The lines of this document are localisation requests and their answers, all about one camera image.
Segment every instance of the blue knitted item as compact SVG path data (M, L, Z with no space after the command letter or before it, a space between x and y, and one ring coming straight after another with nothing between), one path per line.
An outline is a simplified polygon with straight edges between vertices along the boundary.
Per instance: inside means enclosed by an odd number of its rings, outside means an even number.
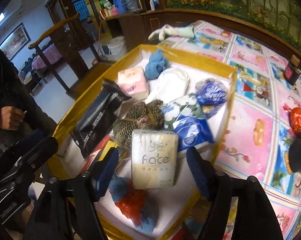
M156 79L168 68L168 59L164 57L161 49L158 49L150 56L150 61L145 68L145 76L148 80Z
M118 203L122 198L126 197L130 192L135 190L132 187L132 182L130 179L118 177L116 175L113 176L108 188L114 203ZM140 231L151 234L156 226L157 209L151 205L148 199L146 199L144 206L141 207L139 211L139 214L139 223L135 224L134 220L132 220L132 222Z

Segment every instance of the person's hand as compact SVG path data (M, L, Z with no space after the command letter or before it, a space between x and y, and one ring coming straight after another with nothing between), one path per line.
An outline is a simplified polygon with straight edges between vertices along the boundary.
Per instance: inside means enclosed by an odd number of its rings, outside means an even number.
M4 130L18 130L24 120L24 113L12 106L5 106L0 111L0 128Z

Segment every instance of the tablecloth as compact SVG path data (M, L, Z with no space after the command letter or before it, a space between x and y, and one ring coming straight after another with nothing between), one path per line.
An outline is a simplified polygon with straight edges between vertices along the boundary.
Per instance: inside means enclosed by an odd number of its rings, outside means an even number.
M246 37L204 21L196 22L195 33L194 39L170 37L160 45L206 55L236 67L238 74L234 105L215 166L241 179L256 176L284 239L291 240L301 228L301 172L291 173L288 168L292 130L283 106L301 105L301 80L291 86L283 77L288 60ZM261 141L256 140L257 126L263 127ZM234 199L223 240L231 239L236 205ZM194 236L204 222L202 210L198 212L201 207L204 204L199 203L185 221Z
M48 48L46 48L43 51L43 53L51 64L54 64L60 58L62 58L62 55L57 50L57 48L54 44L51 44ZM37 70L37 69L41 69L41 68L45 68L45 67L46 67L46 64L44 63L42 58L39 55L37 55L32 62L32 69Z

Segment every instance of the pink bedsheet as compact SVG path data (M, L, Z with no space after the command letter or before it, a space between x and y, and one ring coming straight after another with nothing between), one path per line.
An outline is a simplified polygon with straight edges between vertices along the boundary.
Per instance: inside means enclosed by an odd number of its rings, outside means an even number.
M43 51L43 53L51 64L54 64L62 57L54 44L50 45L46 50ZM37 55L32 62L32 69L36 70L44 67L46 67L46 64L41 57Z

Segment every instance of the white cloth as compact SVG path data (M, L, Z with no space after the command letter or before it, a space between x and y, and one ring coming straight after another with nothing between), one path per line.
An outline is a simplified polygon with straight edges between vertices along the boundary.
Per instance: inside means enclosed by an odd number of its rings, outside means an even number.
M194 38L194 26L172 27L171 25L165 24L161 29L153 31L149 35L148 40L158 37L159 41L163 41L165 39L165 35Z
M167 104L185 95L189 83L188 74L177 68L168 68L158 77L156 87L145 99L145 103L159 99Z

